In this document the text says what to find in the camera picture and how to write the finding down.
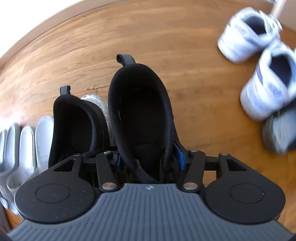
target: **black sneaker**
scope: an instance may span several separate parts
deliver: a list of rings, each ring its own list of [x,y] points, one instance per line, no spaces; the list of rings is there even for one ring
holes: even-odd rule
[[[130,55],[117,55],[117,62],[123,67],[111,81],[108,105],[119,153],[136,181],[176,182],[171,167],[178,136],[168,93],[160,78]]]
[[[108,108],[99,96],[79,99],[70,94],[70,86],[61,87],[60,94],[53,106],[54,132],[48,167],[75,153],[108,148],[112,138]]]
[[[296,149],[296,99],[266,120],[262,137],[265,148],[271,153]]]

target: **metal bolt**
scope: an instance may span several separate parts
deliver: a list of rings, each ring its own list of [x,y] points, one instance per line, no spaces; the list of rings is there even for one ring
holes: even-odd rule
[[[198,185],[196,183],[191,183],[191,182],[188,182],[188,183],[184,183],[183,184],[183,187],[184,189],[186,190],[195,190],[198,188]]]
[[[194,157],[194,155],[195,155],[196,152],[198,152],[198,150],[191,149],[191,150],[188,152],[189,157]]]
[[[102,185],[102,188],[105,190],[113,190],[113,189],[117,188],[117,185],[115,183],[104,183]]]

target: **white shoe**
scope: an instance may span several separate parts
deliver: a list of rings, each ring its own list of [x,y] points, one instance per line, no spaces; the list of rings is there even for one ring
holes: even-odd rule
[[[6,185],[15,196],[19,187],[29,180],[37,168],[34,130],[25,126],[20,134],[19,167],[9,175]]]
[[[262,53],[256,71],[241,91],[241,104],[252,119],[261,121],[296,97],[296,54],[276,40]]]
[[[43,116],[37,123],[35,129],[35,145],[37,157],[37,170],[33,177],[48,169],[48,159],[52,146],[54,132],[54,119],[52,116]]]
[[[218,47],[231,62],[240,63],[280,39],[280,30],[281,24],[272,15],[247,7],[231,17]]]

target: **wooden floor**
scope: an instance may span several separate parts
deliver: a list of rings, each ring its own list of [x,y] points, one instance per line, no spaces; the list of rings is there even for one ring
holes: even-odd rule
[[[14,215],[11,210],[6,210],[6,217],[8,219],[9,225],[13,229],[22,222],[21,217]]]
[[[70,19],[0,70],[0,123],[36,125],[52,115],[63,85],[71,85],[73,95],[94,93],[107,100],[120,68],[116,54],[131,54],[165,84],[183,145],[209,156],[230,153],[280,185],[286,206],[279,221],[296,232],[296,152],[265,151],[262,123],[251,121],[240,106],[240,90],[259,55],[236,65],[217,48],[229,18],[243,7],[226,0],[132,0]],[[281,35],[295,48],[296,33],[285,29]]]

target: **white slide sandal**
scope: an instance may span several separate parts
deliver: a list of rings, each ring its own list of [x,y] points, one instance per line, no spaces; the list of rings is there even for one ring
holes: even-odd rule
[[[46,115],[42,117],[35,129],[35,145],[37,157],[36,174],[40,174],[48,169],[48,159],[52,146],[52,135],[54,132],[54,119]]]
[[[3,161],[0,164],[0,191],[1,203],[5,208],[11,207],[14,211],[14,196],[8,189],[8,176],[19,166],[20,127],[13,124],[9,127],[5,138]]]
[[[35,129],[25,126],[20,134],[19,167],[7,178],[7,187],[13,194],[32,177],[37,168],[35,152]]]
[[[0,132],[0,165],[3,162],[6,135],[7,135],[7,130],[2,130]]]

